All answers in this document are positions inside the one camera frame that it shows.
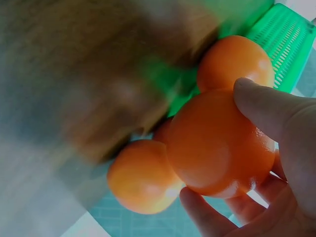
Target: green plastic basket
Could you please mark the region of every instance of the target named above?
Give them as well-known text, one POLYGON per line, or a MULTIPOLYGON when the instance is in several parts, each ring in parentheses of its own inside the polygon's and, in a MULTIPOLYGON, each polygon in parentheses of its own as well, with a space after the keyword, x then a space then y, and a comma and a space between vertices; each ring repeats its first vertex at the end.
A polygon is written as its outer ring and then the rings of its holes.
POLYGON ((305 67, 316 27, 283 4, 274 5, 245 35, 269 55, 275 89, 290 93, 305 67))

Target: grid pattern mat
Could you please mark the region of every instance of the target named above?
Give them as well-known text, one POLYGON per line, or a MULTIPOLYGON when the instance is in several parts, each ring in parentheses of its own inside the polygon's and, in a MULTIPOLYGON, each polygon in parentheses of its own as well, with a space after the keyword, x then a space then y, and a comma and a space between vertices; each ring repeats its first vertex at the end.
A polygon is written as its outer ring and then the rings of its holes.
MULTIPOLYGON (((207 202, 226 217, 232 216, 224 201, 207 198, 207 202)), ((179 199, 162 213, 141 215, 125 209, 109 194, 89 212, 112 237, 200 237, 179 199)))

